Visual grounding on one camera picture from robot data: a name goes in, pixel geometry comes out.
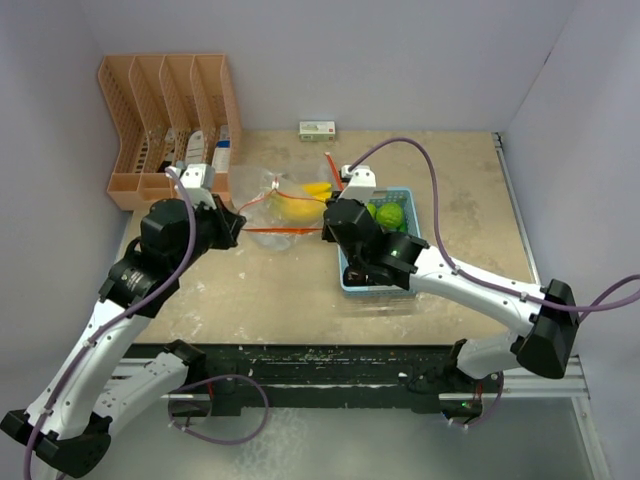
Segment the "green cabbage toy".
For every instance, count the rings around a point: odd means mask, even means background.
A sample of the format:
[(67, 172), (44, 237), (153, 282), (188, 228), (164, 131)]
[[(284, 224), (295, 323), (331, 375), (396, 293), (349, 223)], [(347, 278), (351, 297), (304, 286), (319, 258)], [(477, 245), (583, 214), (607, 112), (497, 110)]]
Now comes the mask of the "green cabbage toy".
[(404, 210), (398, 203), (385, 203), (376, 210), (375, 220), (384, 228), (399, 229), (404, 224)]

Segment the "yellow banana bunch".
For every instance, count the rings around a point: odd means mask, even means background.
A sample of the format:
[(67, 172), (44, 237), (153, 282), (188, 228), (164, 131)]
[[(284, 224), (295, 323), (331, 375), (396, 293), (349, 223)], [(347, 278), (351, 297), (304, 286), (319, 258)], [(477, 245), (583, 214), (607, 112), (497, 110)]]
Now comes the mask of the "yellow banana bunch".
[(269, 200), (269, 210), (278, 219), (291, 224), (317, 222), (331, 197), (329, 182), (299, 184), (281, 180)]

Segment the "clear zip bag orange zipper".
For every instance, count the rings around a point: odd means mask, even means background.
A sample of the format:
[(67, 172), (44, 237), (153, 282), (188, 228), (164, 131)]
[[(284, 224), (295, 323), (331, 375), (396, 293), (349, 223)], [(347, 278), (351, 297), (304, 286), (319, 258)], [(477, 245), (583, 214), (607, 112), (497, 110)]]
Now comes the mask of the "clear zip bag orange zipper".
[(258, 245), (284, 251), (306, 235), (322, 230), (331, 195), (342, 189), (329, 153), (324, 159), (287, 166), (233, 166), (229, 174), (231, 202), (246, 219), (243, 231)]

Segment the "green apple toy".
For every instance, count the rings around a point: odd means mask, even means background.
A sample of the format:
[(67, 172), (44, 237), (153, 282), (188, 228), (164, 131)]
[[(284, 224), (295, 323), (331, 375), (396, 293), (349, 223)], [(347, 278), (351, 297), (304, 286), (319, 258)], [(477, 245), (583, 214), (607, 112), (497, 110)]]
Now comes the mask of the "green apple toy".
[(376, 219), (377, 207), (373, 203), (368, 203), (366, 208), (373, 219)]

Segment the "dark brown mangosteen toy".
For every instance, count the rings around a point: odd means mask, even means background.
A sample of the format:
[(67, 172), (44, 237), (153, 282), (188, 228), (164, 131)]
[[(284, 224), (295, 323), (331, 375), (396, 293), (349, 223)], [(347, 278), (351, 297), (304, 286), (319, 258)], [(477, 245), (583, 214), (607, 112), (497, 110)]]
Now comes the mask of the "dark brown mangosteen toy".
[(351, 267), (348, 267), (343, 272), (343, 283), (347, 287), (360, 287), (367, 284), (367, 276)]

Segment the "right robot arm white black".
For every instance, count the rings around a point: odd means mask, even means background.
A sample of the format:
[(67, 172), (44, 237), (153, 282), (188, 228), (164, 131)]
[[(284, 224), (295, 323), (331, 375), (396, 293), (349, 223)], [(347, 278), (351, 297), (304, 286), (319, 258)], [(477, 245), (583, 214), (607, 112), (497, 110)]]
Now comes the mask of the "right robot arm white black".
[(384, 229), (355, 199), (330, 201), (322, 236), (339, 246), (358, 278), (436, 295), (506, 326), (499, 335), (455, 343), (444, 369), (452, 389), (467, 391), (479, 379), (518, 367), (547, 379), (564, 377), (579, 327), (567, 283), (518, 282), (446, 259), (421, 238)]

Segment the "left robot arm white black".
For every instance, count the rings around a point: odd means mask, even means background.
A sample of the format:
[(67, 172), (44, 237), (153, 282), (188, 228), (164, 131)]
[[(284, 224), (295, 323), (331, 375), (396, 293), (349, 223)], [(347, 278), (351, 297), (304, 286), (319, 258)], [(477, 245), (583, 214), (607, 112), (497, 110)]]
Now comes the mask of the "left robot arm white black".
[(206, 356), (182, 340), (163, 347), (117, 387), (106, 384), (137, 336), (179, 289), (180, 276), (208, 251), (236, 247), (245, 223), (216, 195), (164, 199), (150, 207), (139, 235), (109, 270), (81, 337), (54, 379), (27, 408), (10, 411), (1, 421), (2, 431), (26, 448), (25, 478), (32, 476), (34, 457), (60, 477), (84, 477), (102, 460), (116, 433), (157, 397), (202, 387)]

